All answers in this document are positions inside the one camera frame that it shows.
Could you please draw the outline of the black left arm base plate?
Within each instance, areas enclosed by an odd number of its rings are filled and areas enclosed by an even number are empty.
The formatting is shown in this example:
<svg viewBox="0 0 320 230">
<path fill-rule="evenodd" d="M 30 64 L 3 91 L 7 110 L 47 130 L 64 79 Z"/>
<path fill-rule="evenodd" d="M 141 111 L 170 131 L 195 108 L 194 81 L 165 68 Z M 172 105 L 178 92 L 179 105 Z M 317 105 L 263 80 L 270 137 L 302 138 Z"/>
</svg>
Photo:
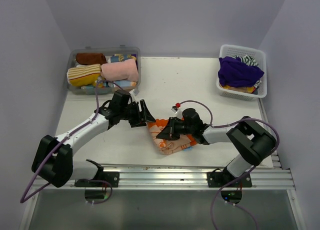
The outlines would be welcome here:
<svg viewBox="0 0 320 230">
<path fill-rule="evenodd" d="M 75 187 L 118 187 L 120 173 L 117 171 L 103 171 L 98 173 L 94 179 L 79 179 L 76 180 Z"/>
</svg>

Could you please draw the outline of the pink terry towel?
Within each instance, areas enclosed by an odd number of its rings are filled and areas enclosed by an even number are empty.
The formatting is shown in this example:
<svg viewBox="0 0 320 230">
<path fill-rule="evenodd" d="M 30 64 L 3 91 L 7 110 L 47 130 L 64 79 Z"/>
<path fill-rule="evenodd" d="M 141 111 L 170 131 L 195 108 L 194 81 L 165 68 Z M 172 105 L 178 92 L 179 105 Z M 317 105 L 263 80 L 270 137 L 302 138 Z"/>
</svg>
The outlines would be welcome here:
<svg viewBox="0 0 320 230">
<path fill-rule="evenodd" d="M 137 82 L 139 80 L 139 73 L 134 59 L 103 64 L 101 65 L 101 73 L 109 81 L 129 80 Z"/>
</svg>

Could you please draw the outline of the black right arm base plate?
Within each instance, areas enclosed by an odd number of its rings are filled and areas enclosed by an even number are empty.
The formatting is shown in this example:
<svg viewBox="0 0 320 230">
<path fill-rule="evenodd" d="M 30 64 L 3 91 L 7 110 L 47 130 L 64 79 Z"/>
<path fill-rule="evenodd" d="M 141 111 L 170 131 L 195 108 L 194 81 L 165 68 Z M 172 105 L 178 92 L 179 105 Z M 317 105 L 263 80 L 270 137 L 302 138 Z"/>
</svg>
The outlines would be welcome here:
<svg viewBox="0 0 320 230">
<path fill-rule="evenodd" d="M 252 180 L 249 172 L 243 173 L 240 177 L 234 177 L 226 169 L 215 169 L 206 173 L 208 187 L 252 187 Z"/>
</svg>

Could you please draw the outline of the orange white towel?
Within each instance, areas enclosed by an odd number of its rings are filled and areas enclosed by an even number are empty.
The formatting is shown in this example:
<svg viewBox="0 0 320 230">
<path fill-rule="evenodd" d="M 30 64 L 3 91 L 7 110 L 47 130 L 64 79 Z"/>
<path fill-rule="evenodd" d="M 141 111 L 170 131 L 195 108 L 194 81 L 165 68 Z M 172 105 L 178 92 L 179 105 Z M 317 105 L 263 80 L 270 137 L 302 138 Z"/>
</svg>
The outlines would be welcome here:
<svg viewBox="0 0 320 230">
<path fill-rule="evenodd" d="M 168 119 L 157 119 L 156 122 L 147 123 L 150 135 L 157 149 L 164 155 L 171 155 L 197 145 L 191 135 L 181 135 L 179 140 L 158 139 L 156 136 L 164 129 Z"/>
</svg>

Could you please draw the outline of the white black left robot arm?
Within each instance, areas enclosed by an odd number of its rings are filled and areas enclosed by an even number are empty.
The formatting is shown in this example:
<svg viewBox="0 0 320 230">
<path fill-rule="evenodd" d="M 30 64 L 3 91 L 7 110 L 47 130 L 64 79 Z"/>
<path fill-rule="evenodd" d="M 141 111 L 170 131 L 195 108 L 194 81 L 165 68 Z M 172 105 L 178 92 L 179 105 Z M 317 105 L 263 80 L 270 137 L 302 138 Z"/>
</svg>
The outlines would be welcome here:
<svg viewBox="0 0 320 230">
<path fill-rule="evenodd" d="M 80 125 L 58 136 L 43 137 L 31 166 L 32 172 L 55 187 L 62 187 L 70 180 L 87 181 L 92 186 L 106 184 L 100 164 L 89 159 L 76 162 L 73 156 L 122 120 L 128 121 L 132 128 L 156 121 L 144 100 L 137 102 L 129 92 L 116 90 L 112 99 L 97 105 L 94 113 Z"/>
</svg>

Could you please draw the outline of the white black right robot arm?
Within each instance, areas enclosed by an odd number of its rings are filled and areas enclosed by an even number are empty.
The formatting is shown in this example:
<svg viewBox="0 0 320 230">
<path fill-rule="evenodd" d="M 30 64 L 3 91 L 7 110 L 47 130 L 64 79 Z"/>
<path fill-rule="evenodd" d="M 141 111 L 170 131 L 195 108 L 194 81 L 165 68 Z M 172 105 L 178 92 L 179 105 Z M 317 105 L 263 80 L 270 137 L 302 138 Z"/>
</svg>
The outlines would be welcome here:
<svg viewBox="0 0 320 230">
<path fill-rule="evenodd" d="M 279 136 L 273 136 L 261 124 L 266 123 L 245 116 L 229 125 L 211 126 L 203 123 L 195 109 L 188 108 L 182 112 L 182 119 L 171 117 L 156 138 L 175 141 L 182 135 L 190 135 L 202 145 L 232 143 L 238 155 L 221 172 L 213 171 L 210 177 L 218 186 L 234 186 L 279 145 Z"/>
</svg>

